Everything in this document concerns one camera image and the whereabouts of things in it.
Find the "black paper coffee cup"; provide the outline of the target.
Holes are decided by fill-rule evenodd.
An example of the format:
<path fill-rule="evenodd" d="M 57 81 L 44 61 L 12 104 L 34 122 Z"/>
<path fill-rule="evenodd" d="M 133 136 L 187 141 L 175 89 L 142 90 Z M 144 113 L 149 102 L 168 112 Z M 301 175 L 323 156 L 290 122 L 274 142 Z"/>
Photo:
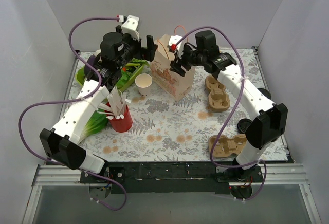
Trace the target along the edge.
<path fill-rule="evenodd" d="M 271 99 L 271 93 L 269 90 L 265 88 L 258 88 L 258 90 L 261 92 L 262 95 L 264 95 L 266 98 Z"/>

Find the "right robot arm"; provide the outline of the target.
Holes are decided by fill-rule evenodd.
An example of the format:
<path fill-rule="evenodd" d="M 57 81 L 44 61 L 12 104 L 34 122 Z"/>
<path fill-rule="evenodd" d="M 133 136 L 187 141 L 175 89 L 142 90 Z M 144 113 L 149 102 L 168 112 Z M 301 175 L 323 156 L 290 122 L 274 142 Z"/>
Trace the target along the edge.
<path fill-rule="evenodd" d="M 193 66 L 204 70 L 226 86 L 235 96 L 236 104 L 247 111 L 251 124 L 246 129 L 247 142 L 228 166 L 226 173 L 237 181 L 247 180 L 251 168 L 260 162 L 266 148 L 285 132 L 288 109 L 281 103 L 276 104 L 262 94 L 245 76 L 241 58 L 234 59 L 229 53 L 221 53 L 216 43 L 213 27 L 195 30 L 196 45 L 183 42 L 183 37 L 170 36 L 168 49 L 175 55 L 170 70 L 185 76 Z"/>

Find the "single brown pulp carrier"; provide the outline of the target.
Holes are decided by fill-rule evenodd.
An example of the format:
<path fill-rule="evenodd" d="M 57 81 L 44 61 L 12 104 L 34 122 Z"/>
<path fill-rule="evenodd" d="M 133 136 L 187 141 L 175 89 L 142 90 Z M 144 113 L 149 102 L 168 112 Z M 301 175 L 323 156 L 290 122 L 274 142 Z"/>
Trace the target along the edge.
<path fill-rule="evenodd" d="M 216 143 L 212 156 L 214 158 L 227 158 L 231 155 L 238 155 L 241 153 L 246 142 L 245 134 L 237 134 L 231 138 L 221 135 Z"/>

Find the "white paper coffee cup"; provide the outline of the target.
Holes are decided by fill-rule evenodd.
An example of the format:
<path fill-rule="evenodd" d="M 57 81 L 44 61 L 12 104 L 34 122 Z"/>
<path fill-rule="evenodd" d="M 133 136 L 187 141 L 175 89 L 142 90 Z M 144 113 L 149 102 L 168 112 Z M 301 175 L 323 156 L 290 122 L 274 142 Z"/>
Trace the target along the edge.
<path fill-rule="evenodd" d="M 151 93 L 152 83 L 152 77 L 146 73 L 141 73 L 135 78 L 135 84 L 138 88 L 138 91 L 144 97 L 148 96 Z"/>

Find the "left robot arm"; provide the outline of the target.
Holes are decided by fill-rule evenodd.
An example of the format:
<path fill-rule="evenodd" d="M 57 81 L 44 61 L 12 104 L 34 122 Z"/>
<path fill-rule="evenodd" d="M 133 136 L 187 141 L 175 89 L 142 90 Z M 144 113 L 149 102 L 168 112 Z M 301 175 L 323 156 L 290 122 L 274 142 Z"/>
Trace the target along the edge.
<path fill-rule="evenodd" d="M 126 25 L 104 35 L 100 53 L 89 57 L 85 64 L 86 80 L 77 101 L 52 129 L 40 133 L 47 156 L 72 170 L 91 171 L 97 182 L 106 182 L 109 170 L 104 167 L 105 160 L 79 146 L 83 130 L 120 80 L 122 68 L 132 59 L 153 61 L 156 49 L 151 35 L 147 35 L 147 45 L 142 47 L 138 30 Z"/>

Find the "kraft paper takeout bag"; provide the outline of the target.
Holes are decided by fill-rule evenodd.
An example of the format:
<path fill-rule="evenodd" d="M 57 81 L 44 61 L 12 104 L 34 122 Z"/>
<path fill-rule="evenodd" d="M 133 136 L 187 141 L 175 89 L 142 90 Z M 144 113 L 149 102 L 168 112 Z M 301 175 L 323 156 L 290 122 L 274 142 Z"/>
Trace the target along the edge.
<path fill-rule="evenodd" d="M 184 77 L 170 70 L 170 63 L 175 58 L 175 54 L 169 51 L 171 37 L 169 34 L 164 34 L 157 39 L 158 49 L 151 62 L 151 73 L 155 83 L 175 101 L 179 101 L 192 89 L 195 67 L 186 72 Z"/>

